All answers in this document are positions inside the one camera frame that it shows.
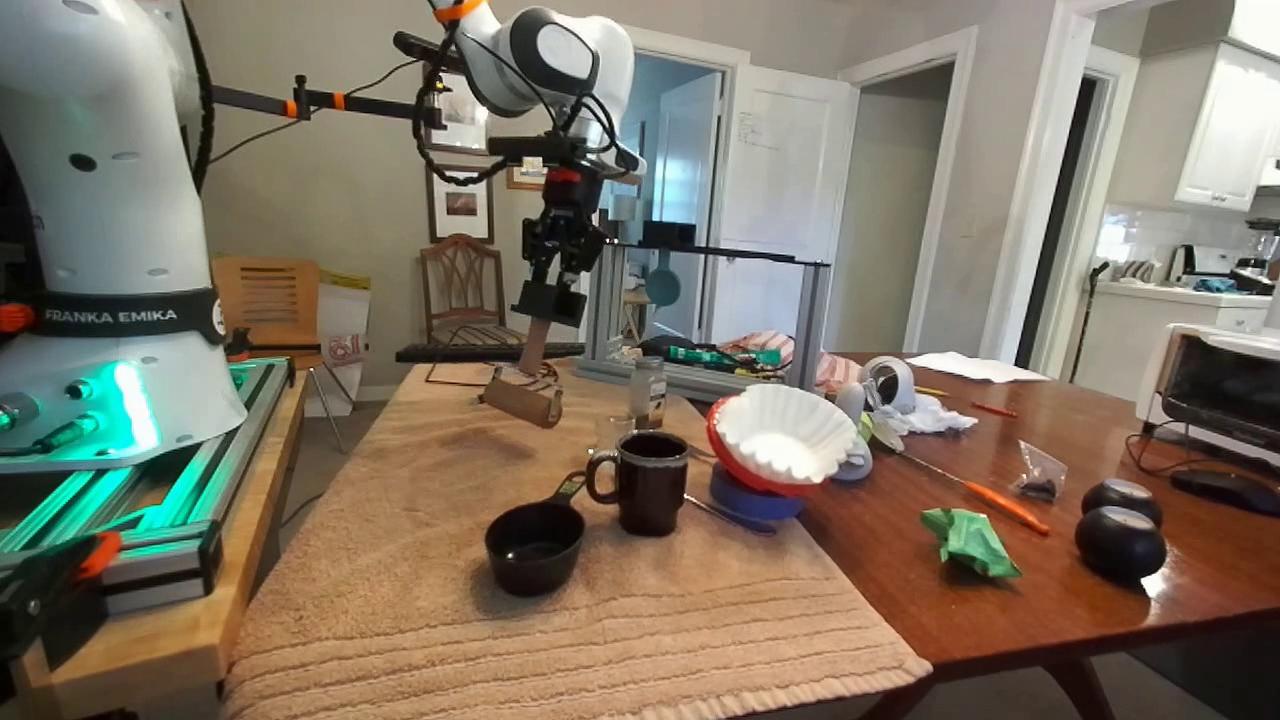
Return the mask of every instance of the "woven placemat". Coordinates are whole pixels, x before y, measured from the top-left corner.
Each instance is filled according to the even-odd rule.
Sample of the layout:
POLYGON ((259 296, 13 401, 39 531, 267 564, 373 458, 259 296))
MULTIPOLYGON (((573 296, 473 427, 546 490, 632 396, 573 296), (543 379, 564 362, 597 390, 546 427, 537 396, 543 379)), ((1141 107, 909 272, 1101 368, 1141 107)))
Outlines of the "woven placemat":
POLYGON ((546 430, 407 374, 251 600, 229 714, 739 714, 927 672, 800 523, 639 541, 574 495, 573 581, 504 594, 485 526, 582 458, 597 401, 546 430))

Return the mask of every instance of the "microwave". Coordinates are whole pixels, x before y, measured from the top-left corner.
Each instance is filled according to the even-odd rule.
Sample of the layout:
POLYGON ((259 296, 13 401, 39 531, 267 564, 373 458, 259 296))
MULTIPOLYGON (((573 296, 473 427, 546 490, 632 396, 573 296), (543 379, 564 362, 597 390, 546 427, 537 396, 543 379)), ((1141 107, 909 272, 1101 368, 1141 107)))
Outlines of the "microwave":
POLYGON ((1280 333, 1166 322, 1134 420, 1280 469, 1280 333))

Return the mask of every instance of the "white cabinet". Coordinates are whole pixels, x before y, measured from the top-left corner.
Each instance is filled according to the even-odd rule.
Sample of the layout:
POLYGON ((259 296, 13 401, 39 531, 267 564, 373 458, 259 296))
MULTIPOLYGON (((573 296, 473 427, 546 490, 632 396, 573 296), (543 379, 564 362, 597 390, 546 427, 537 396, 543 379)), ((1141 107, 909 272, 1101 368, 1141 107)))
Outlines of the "white cabinet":
POLYGON ((1247 208, 1280 157, 1280 62, 1223 44, 1206 77, 1174 201, 1247 208))
POLYGON ((1190 288, 1101 282, 1078 341, 1077 382, 1134 401, 1166 322, 1255 333, 1269 305, 1269 296, 1237 290, 1217 296, 1190 288))
POLYGON ((1153 6, 1113 201, 1247 210, 1277 157, 1280 59, 1226 44, 1204 0, 1153 6))

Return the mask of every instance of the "red bowl rim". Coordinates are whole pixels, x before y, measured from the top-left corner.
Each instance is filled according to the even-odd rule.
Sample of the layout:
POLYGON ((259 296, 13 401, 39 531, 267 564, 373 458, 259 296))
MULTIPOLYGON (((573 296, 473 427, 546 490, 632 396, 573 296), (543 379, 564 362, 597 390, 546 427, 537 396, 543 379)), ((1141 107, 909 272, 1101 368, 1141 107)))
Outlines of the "red bowl rim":
POLYGON ((707 445, 713 445, 717 458, 722 462, 722 470, 729 470, 731 480, 739 480, 742 486, 753 486, 753 490, 769 490, 769 495, 811 495, 814 484, 774 484, 774 480, 753 470, 742 458, 731 454, 731 449, 722 445, 722 436, 721 436, 721 427, 717 427, 717 416, 721 416, 721 406, 722 406, 729 401, 731 401, 731 396, 717 401, 713 411, 707 411, 707 445))

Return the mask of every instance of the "blue bowl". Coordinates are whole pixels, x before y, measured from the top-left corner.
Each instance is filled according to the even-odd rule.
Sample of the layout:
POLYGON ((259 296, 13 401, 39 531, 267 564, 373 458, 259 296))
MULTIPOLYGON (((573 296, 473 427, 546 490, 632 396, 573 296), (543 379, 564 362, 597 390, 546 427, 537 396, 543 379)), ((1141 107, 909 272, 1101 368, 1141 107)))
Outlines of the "blue bowl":
POLYGON ((713 470, 713 498, 753 523, 780 523, 802 512, 795 495, 753 490, 739 480, 731 480, 722 469, 713 470))

